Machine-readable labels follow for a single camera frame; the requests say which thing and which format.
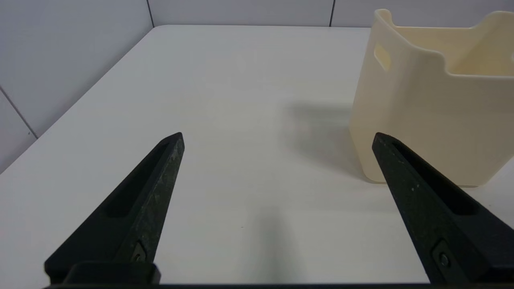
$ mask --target white table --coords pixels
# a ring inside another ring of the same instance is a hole
[[[368,34],[153,29],[0,175],[0,287],[47,285],[46,258],[178,131],[161,282],[427,282],[347,131]],[[513,172],[468,190],[511,226]]]

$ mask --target white wall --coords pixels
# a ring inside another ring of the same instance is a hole
[[[471,27],[490,12],[514,11],[514,0],[336,0],[332,26],[371,27],[381,8],[399,26]]]
[[[41,136],[150,29],[146,0],[2,0],[0,86]]]
[[[149,0],[155,26],[328,26],[333,0]]]
[[[0,91],[0,174],[33,142],[34,135]]]

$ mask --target cream plastic bin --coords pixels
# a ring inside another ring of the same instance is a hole
[[[371,145],[390,134],[458,185],[486,183],[514,155],[514,13],[472,28],[375,21],[350,133],[363,171],[384,182]]]

